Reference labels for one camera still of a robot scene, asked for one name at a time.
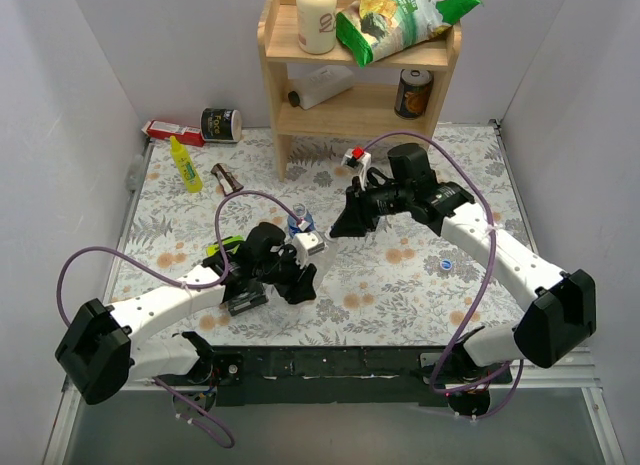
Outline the clear plastic bottle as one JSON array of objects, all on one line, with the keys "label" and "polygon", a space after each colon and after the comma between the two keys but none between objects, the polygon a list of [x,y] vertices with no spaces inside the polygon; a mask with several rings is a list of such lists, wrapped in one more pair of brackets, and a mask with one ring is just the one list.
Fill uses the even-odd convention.
[{"label": "clear plastic bottle", "polygon": [[322,239],[324,248],[311,257],[311,262],[317,269],[313,280],[315,290],[320,288],[327,273],[333,267],[338,252],[338,241],[336,239],[324,232],[318,232],[317,235]]}]

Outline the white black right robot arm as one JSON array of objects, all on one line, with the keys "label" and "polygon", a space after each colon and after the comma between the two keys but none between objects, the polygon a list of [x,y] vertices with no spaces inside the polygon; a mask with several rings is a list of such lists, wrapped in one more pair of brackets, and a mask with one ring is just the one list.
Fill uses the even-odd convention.
[{"label": "white black right robot arm", "polygon": [[420,145],[395,146],[387,157],[390,177],[370,169],[366,179],[353,179],[331,237],[364,237],[381,217],[409,213],[490,267],[524,312],[516,324],[483,328],[455,346],[452,368],[460,380],[475,382],[489,365],[519,359],[549,368],[595,333],[596,285],[588,273],[568,273],[490,225],[469,192],[454,182],[438,182]]}]

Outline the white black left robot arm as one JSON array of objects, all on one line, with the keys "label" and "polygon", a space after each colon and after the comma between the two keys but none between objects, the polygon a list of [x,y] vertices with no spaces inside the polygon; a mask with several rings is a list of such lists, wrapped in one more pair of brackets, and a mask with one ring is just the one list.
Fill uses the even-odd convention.
[{"label": "white black left robot arm", "polygon": [[213,347],[195,332],[169,340],[153,335],[204,309],[220,305],[237,316],[280,297],[290,305],[315,299],[321,281],[319,257],[325,239],[316,231],[288,237],[270,223],[224,246],[183,276],[120,304],[98,299],[83,304],[71,321],[55,358],[89,405],[115,395],[127,382],[177,376],[200,385],[223,378]]}]

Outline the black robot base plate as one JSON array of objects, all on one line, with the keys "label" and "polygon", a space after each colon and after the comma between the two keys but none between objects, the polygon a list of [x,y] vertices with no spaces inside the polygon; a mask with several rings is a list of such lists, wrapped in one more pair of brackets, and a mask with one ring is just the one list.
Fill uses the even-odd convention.
[{"label": "black robot base plate", "polygon": [[171,386],[199,387],[219,407],[409,403],[446,406],[429,387],[444,348],[420,346],[214,347]]}]

